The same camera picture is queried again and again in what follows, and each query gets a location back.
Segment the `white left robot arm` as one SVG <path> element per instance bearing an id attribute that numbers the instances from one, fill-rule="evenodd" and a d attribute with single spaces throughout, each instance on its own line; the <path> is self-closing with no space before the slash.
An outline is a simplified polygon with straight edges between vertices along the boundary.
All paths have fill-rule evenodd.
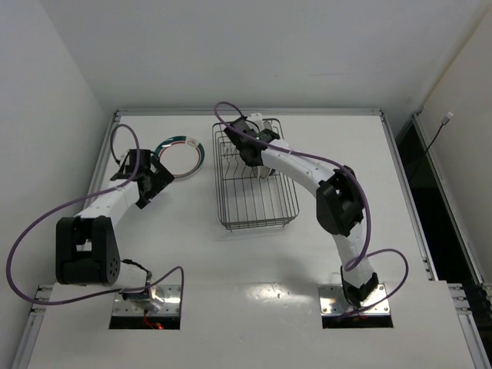
<path id="1" fill-rule="evenodd" d="M 159 301 L 158 288 L 146 288 L 151 272 L 121 259 L 115 227 L 128 209 L 145 208 L 174 179 L 153 151 L 131 149 L 110 178 L 111 186 L 122 188 L 98 197 L 76 216 L 56 224 L 56 281 L 113 287 L 135 305 Z"/>

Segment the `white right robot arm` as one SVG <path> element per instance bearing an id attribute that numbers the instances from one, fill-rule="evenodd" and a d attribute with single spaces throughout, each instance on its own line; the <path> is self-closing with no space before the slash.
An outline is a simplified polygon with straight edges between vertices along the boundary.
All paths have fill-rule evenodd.
<path id="1" fill-rule="evenodd" d="M 332 235 L 341 259 L 344 296 L 360 308 L 377 288 L 378 277 L 366 257 L 371 213 L 351 168 L 294 151 L 276 132 L 268 128 L 255 131 L 244 118 L 225 123 L 224 133 L 247 166 L 286 175 L 314 196 L 317 222 Z"/>

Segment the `white plate with blue rim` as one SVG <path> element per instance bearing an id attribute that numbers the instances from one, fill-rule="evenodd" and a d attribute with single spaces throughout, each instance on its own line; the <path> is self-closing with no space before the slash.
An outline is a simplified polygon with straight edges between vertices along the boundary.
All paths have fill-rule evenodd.
<path id="1" fill-rule="evenodd" d="M 275 170 L 273 168 L 261 166 L 259 168 L 258 177 L 260 179 L 266 179 L 266 178 L 270 177 L 271 175 L 273 175 L 274 173 L 275 173 Z"/>

